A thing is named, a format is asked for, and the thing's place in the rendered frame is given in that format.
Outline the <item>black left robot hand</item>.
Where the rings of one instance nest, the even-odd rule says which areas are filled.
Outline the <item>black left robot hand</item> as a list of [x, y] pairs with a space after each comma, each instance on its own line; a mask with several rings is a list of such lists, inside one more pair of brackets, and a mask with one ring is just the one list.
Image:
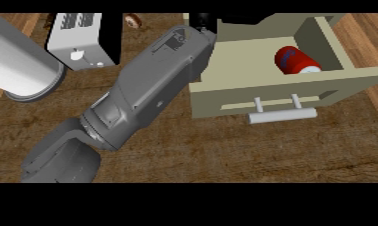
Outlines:
[[228, 24], [259, 24], [274, 12], [234, 12], [234, 13], [191, 13], [189, 26], [198, 31], [212, 31], [218, 33], [218, 20]]

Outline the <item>beige drawer front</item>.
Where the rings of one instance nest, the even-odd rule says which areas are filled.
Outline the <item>beige drawer front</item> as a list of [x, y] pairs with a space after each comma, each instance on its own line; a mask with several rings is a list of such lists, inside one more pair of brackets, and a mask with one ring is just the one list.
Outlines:
[[330, 106], [378, 84], [378, 67], [285, 75], [278, 69], [203, 77], [189, 85], [192, 117], [207, 118], [257, 111], [293, 109], [291, 95], [303, 108]]

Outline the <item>red can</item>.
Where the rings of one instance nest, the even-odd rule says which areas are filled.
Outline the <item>red can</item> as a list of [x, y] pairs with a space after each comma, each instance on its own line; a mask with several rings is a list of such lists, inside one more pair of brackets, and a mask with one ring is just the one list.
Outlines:
[[278, 50], [275, 64], [284, 74], [315, 73], [322, 71], [321, 64], [294, 46], [285, 46]]

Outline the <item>beige wooden drawer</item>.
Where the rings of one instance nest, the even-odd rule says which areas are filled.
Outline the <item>beige wooden drawer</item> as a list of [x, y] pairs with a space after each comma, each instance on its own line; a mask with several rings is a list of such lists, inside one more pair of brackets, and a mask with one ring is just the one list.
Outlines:
[[[343, 13], [277, 13], [259, 24], [219, 21], [219, 33], [204, 84], [268, 86], [327, 81], [378, 83], [378, 68], [356, 68], [336, 37], [333, 26]], [[321, 64], [321, 73], [285, 75], [275, 53], [296, 46]]]

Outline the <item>white toaster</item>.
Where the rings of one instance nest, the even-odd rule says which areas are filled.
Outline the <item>white toaster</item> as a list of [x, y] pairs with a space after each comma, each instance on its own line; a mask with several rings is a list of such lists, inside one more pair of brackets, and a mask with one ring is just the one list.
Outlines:
[[57, 13], [46, 50], [73, 71], [120, 64], [122, 13]]

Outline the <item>small brown round pastry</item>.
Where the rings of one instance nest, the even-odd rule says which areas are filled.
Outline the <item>small brown round pastry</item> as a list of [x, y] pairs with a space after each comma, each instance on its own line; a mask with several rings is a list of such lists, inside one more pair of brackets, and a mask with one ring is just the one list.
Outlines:
[[127, 23], [129, 27], [132, 27], [135, 29], [141, 29], [142, 28], [142, 19], [141, 19], [138, 14], [129, 13], [125, 16], [125, 20], [126, 20], [126, 23]]

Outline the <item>pale grey cylinder appliance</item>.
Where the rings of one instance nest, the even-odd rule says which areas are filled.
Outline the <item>pale grey cylinder appliance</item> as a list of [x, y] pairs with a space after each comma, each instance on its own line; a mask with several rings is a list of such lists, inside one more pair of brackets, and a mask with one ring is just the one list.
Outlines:
[[60, 87], [67, 66], [0, 17], [0, 89], [17, 102], [42, 100]]

